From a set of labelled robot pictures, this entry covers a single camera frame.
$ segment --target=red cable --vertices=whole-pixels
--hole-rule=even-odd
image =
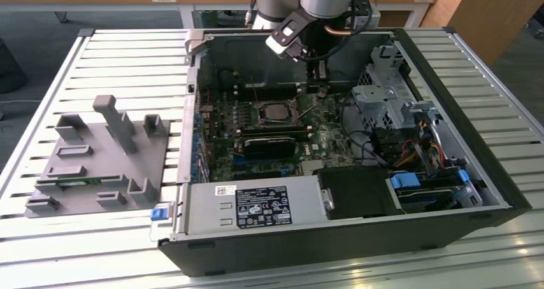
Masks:
[[[405,143],[403,143],[403,145],[402,145],[402,155],[401,155],[401,158],[405,157],[405,154],[406,154],[406,152],[405,152],[406,145],[407,145],[407,143],[410,143],[410,142],[411,142],[411,140],[409,139],[409,140],[405,141]]]

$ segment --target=warning label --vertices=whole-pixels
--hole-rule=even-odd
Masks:
[[[236,190],[236,225],[240,229],[291,223],[284,186]]]

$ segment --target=small white object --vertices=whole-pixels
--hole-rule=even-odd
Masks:
[[[176,0],[151,0],[153,3],[175,3]]]

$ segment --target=table leg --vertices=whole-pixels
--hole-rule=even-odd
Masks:
[[[429,6],[429,3],[414,4],[414,9],[411,10],[406,20],[406,28],[417,28],[421,25]]]
[[[68,22],[68,13],[65,11],[54,11],[54,15],[57,17],[58,23],[65,23]]]
[[[184,29],[195,28],[195,21],[192,19],[192,12],[195,11],[195,6],[192,4],[177,5],[177,11],[180,15],[180,23]]]

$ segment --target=metal bracket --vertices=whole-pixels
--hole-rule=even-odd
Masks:
[[[187,31],[185,36],[185,50],[188,55],[195,55],[204,49],[205,41],[211,40],[212,38],[204,37],[204,31],[201,29],[191,29]]]

